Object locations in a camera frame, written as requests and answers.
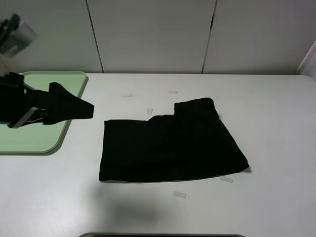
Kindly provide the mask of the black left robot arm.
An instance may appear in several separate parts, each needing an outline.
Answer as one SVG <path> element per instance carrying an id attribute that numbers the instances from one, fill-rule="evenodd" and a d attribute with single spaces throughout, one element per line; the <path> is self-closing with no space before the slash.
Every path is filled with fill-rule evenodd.
<path id="1" fill-rule="evenodd" d="M 42 91 L 24 83 L 24 76 L 17 73 L 9 72 L 0 78 L 0 123 L 9 128 L 91 119 L 93 113 L 92 104 L 57 82 L 49 84 L 49 91 Z"/>

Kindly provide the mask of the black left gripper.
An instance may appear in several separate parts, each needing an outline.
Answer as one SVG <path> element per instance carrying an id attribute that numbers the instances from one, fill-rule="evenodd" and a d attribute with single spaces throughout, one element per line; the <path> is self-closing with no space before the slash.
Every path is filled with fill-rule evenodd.
<path id="1" fill-rule="evenodd" d="M 15 105 L 9 106 L 9 128 L 93 118 L 94 106 L 74 96 L 57 82 L 50 83 L 49 91 L 34 89 L 23 82 L 15 92 L 18 92 L 18 98 L 14 100 Z"/>

